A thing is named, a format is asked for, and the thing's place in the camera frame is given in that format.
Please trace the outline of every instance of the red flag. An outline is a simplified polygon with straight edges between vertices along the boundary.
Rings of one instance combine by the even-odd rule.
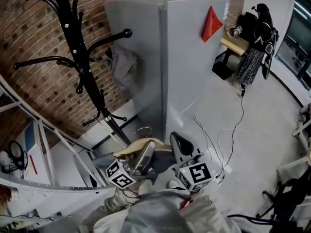
[[[212,35],[221,28],[221,26],[223,26],[223,23],[217,18],[213,6],[211,6],[208,11],[206,25],[202,35],[203,41],[207,42],[208,39],[210,39]]]

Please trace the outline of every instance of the black coat rack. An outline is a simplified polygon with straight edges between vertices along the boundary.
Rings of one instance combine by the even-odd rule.
[[[40,0],[40,1],[46,2],[56,12],[61,22],[61,26],[67,44],[69,46],[70,52],[72,54],[73,61],[61,56],[50,56],[28,60],[25,62],[17,62],[14,64],[14,69],[18,70],[20,67],[51,60],[56,60],[57,61],[56,63],[58,65],[63,65],[69,68],[72,67],[75,68],[80,76],[80,82],[76,88],[76,92],[78,94],[81,94],[83,92],[84,86],[93,104],[98,110],[96,117],[88,122],[83,123],[82,126],[85,127],[86,125],[95,122],[102,114],[104,120],[111,127],[111,129],[118,135],[118,137],[120,137],[122,141],[124,141],[127,145],[129,145],[131,141],[127,138],[127,136],[124,134],[121,128],[116,124],[113,118],[123,121],[126,121],[127,119],[125,117],[115,116],[108,111],[104,100],[104,90],[101,89],[99,91],[94,76],[92,74],[92,71],[90,69],[89,61],[99,61],[102,59],[101,57],[97,59],[90,58],[90,54],[95,48],[121,38],[129,38],[132,36],[132,31],[130,29],[125,29],[121,33],[112,35],[110,37],[107,37],[103,40],[94,43],[87,50],[83,41],[81,31],[82,17],[84,13],[80,12],[79,16],[77,15],[78,0],[73,0],[72,10],[69,0],[55,0],[56,3],[52,0]]]

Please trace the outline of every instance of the white sneaker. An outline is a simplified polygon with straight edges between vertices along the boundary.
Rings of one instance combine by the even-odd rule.
[[[233,82],[233,86],[235,88],[237,88],[238,90],[243,91],[243,88],[241,87],[241,83],[240,82],[234,81]]]
[[[174,189],[174,188],[176,188],[176,187],[179,187],[179,185],[178,185],[178,183],[177,183],[176,181],[169,181],[169,182],[167,183],[167,187],[168,187],[169,189]]]

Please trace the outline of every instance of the refrigerator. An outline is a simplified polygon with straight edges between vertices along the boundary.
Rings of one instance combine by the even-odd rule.
[[[130,88],[136,113],[153,137],[169,143],[171,132],[183,132],[194,117],[209,80],[218,78],[212,67],[224,26],[207,42],[202,33],[211,6],[225,24],[229,0],[107,0],[104,6],[112,34],[133,31],[114,44],[137,58]]]

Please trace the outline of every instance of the wooden table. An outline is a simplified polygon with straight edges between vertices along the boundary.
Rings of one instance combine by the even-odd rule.
[[[213,72],[215,72],[223,80],[226,80],[232,74],[232,71],[227,67],[229,56],[232,53],[237,53],[239,56],[242,56],[248,49],[249,44],[247,41],[239,37],[229,38],[226,31],[224,31],[220,42],[227,47],[227,50],[225,51],[223,62],[216,63],[213,67]]]

